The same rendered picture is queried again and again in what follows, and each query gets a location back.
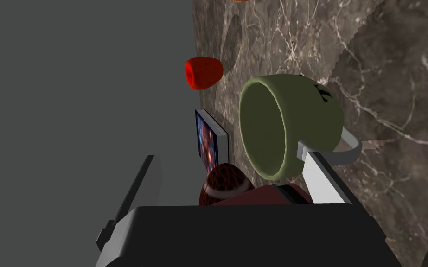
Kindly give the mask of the dark red patterned egg shape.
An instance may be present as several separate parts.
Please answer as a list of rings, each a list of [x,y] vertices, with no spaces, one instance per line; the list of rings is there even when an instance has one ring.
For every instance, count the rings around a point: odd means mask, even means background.
[[[212,205],[254,189],[250,179],[232,164],[219,164],[207,176],[200,195],[200,206]]]

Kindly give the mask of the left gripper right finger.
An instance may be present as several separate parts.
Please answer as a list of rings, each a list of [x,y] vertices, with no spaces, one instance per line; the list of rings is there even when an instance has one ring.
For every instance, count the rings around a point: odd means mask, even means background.
[[[314,204],[360,204],[352,191],[318,152],[305,154],[302,176]]]

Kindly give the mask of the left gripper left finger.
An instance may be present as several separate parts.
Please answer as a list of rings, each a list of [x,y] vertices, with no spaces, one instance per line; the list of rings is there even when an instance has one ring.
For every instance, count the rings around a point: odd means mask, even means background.
[[[159,155],[148,155],[140,167],[113,220],[109,220],[96,240],[100,251],[110,240],[116,224],[132,209],[156,206],[160,196],[163,172]]]

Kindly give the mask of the red apple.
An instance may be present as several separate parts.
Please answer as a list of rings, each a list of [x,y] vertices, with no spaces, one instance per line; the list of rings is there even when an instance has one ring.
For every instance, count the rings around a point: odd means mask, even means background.
[[[186,61],[185,76],[193,90],[212,87],[223,77],[224,66],[220,60],[211,57],[194,57]]]

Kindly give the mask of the book with blue red cover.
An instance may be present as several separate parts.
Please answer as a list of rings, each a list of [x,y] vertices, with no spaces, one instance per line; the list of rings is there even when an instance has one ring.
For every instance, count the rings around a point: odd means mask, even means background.
[[[207,172],[217,165],[229,163],[229,136],[205,110],[195,110],[198,153]]]

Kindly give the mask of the dark red flat block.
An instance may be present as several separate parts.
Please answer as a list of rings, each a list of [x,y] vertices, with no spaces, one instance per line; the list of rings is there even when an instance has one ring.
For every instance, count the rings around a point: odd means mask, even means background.
[[[312,204],[310,195],[296,184],[263,185],[215,203],[219,205],[287,205]]]

